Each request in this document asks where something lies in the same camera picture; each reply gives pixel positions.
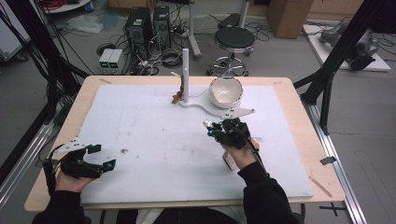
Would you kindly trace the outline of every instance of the gray floor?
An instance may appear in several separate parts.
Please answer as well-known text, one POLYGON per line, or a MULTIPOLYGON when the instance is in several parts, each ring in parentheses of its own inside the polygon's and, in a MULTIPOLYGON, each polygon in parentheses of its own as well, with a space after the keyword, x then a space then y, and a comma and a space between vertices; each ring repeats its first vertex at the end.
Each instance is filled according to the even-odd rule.
MULTIPOLYGON (((57 15, 55 19, 65 22, 81 13, 84 12, 76 10, 57 15)), ((196 27, 210 20, 210 17, 197 19, 196 27)), ((266 23, 264 18, 248 18, 247 22, 250 21, 266 23)), ((100 74, 96 48, 108 42, 111 36, 121 35, 124 23, 120 17, 117 24, 99 35, 74 33, 65 38, 91 70, 100 74)), ((213 27, 216 24, 209 22, 201 32, 213 34, 216 29, 207 29, 213 27)), ((257 41, 249 57, 240 56, 252 77, 288 77, 294 82, 319 69, 320 63, 305 36, 277 39, 270 32, 265 33, 270 37, 268 42, 257 41)), ((211 62, 226 52, 214 47, 212 36, 198 35, 196 38, 203 57, 190 61, 190 74, 205 76, 211 62)), ((70 48, 66 52, 72 64, 88 72, 70 48)), ((396 60, 382 49, 378 54, 383 59, 396 60)), ((392 70, 387 73, 340 70, 333 81, 329 132, 368 223, 396 223, 396 63, 389 62, 389 66, 392 70)), ((158 76, 168 76, 169 72, 161 68, 158 76)), ((305 89, 302 87, 297 92, 303 93, 305 89)), ((0 67, 0 93, 0 162, 3 163, 46 103, 46 83, 32 61, 12 61, 0 67)), ((38 167, 29 169, 0 211, 0 223, 32 220, 35 214, 26 212, 23 204, 38 172, 38 167)), ((346 211, 337 210, 335 214, 333 210, 319 209, 320 206, 331 205, 308 204, 305 223, 350 223, 346 211)), ((344 207, 342 203, 334 206, 344 207)), ((293 204, 292 208, 298 211, 299 205, 293 204)), ((114 223, 116 214, 117 211, 108 211, 106 223, 114 223)), ((99 223, 100 211, 87 211, 87 215, 93 223, 99 223)))

